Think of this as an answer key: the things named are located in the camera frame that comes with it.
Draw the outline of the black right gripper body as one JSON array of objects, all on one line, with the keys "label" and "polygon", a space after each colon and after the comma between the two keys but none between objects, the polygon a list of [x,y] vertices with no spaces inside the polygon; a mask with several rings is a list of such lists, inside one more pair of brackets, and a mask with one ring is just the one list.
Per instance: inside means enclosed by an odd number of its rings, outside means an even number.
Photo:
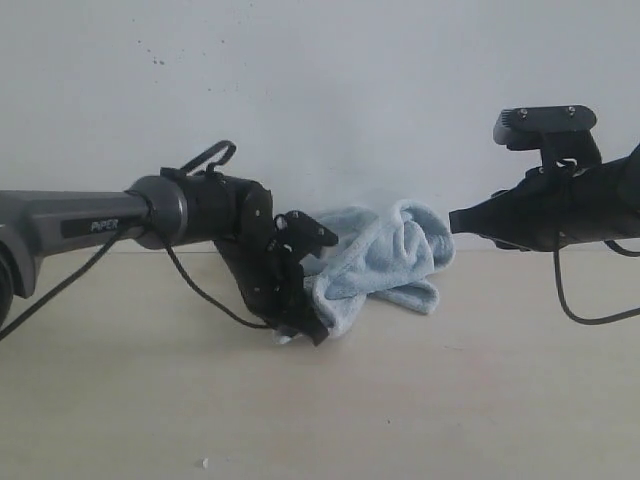
[{"label": "black right gripper body", "polygon": [[567,163],[552,178],[529,173],[516,187],[492,196],[492,242],[503,250],[552,252],[622,240],[624,177],[623,162],[591,168]]}]

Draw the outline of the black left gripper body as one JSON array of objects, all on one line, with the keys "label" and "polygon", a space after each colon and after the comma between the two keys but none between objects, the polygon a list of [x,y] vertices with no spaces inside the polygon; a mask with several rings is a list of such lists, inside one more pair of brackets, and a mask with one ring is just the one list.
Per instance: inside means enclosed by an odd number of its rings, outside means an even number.
[{"label": "black left gripper body", "polygon": [[189,207],[184,244],[211,240],[233,275],[247,309],[284,320],[300,303],[294,242],[277,226],[269,189],[255,180],[197,174],[181,183]]}]

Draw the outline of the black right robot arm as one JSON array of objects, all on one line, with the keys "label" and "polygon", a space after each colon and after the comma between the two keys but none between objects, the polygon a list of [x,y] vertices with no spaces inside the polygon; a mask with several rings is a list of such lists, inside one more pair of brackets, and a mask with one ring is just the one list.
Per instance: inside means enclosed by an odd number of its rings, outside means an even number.
[{"label": "black right robot arm", "polygon": [[474,206],[449,213],[453,234],[472,234],[506,250],[553,252],[567,246],[639,237],[639,151],[553,176],[526,172]]}]

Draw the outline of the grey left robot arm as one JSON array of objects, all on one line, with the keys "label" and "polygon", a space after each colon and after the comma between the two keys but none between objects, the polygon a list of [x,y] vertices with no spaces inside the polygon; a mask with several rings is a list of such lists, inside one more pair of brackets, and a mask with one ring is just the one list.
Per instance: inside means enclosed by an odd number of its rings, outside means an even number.
[{"label": "grey left robot arm", "polygon": [[304,287],[302,261],[337,244],[314,218],[293,210],[276,215],[270,190],[221,173],[167,170],[124,192],[5,190],[1,194],[1,315],[15,298],[30,297],[43,259],[99,250],[44,296],[49,301],[91,268],[118,241],[149,250],[211,242],[233,276],[257,328],[313,344],[329,336]]}]

